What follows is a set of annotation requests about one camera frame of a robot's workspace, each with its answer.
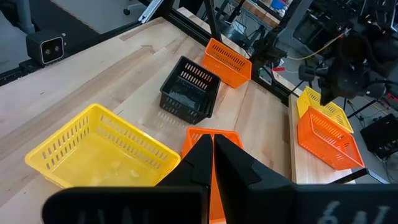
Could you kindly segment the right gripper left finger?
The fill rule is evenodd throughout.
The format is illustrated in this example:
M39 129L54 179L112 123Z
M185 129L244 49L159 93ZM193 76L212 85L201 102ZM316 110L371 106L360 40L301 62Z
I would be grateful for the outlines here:
M206 134L154 187L74 187L49 197L44 224L208 224L213 141Z

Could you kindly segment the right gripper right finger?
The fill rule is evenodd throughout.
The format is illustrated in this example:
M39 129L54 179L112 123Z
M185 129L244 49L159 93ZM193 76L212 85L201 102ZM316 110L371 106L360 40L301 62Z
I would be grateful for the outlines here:
M227 224L398 224L398 184L296 184L223 135L214 141Z

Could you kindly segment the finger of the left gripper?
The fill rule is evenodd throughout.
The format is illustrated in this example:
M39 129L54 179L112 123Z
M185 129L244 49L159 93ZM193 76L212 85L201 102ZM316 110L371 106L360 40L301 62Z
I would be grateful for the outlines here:
M327 105L336 98L336 82L330 79L319 79L318 86L321 89L320 104Z

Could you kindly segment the yellow plastic basket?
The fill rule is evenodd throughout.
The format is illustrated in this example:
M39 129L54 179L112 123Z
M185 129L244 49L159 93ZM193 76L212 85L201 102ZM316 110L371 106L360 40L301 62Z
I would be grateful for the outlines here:
M25 156L61 188L152 187L180 156L104 106L93 103Z
M321 94L316 92L314 89L306 86L302 94L298 97L296 104L298 109L298 115L301 118L309 107L315 108L319 112L323 113L330 120L341 126L345 131L353 134L354 131L351 124L344 112L344 110L337 104L330 102L325 106L320 104Z

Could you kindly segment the orange plastic basket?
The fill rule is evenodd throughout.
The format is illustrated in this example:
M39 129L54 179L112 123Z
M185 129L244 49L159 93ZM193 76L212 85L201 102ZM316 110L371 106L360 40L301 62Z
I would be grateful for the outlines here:
M299 119L297 137L299 146L335 170L364 167L354 137L315 108Z
M214 38L206 46L201 64L233 88L251 79L252 63Z
M235 145L239 146L241 149L244 149L239 134L237 132L222 129L198 128L192 126L187 128L187 134L181 151L182 158L184 158L190 152L191 148L197 143L197 141L201 138L203 134L210 134L212 139L214 139L215 134L222 134ZM216 180L215 164L213 164L209 224L218 223L226 223L226 219Z

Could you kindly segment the black equipment box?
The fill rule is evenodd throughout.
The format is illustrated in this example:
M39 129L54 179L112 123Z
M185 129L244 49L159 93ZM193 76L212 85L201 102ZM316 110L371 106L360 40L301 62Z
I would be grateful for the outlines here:
M379 118L360 131L366 147L380 159L398 152L398 118L393 114Z

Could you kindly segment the black plastic basket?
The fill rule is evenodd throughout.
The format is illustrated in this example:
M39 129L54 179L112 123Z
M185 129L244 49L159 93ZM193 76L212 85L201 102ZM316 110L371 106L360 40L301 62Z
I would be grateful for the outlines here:
M160 88L159 106L190 124L198 124L212 117L220 83L217 75L182 56Z

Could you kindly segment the silver aluminium extrusion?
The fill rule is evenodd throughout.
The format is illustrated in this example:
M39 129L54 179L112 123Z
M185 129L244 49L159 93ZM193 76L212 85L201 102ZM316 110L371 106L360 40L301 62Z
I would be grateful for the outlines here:
M161 6L164 0L151 0L144 12L138 18L142 24L149 22L151 17L155 14L156 10Z

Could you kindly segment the office chair wheel base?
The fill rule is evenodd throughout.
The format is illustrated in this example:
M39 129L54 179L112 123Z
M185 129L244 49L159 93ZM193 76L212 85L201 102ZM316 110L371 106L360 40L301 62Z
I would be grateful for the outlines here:
M123 9L123 13L128 16L128 15L133 15L133 16L140 16L145 10L147 6L143 5L142 3L134 3L128 5L127 8Z

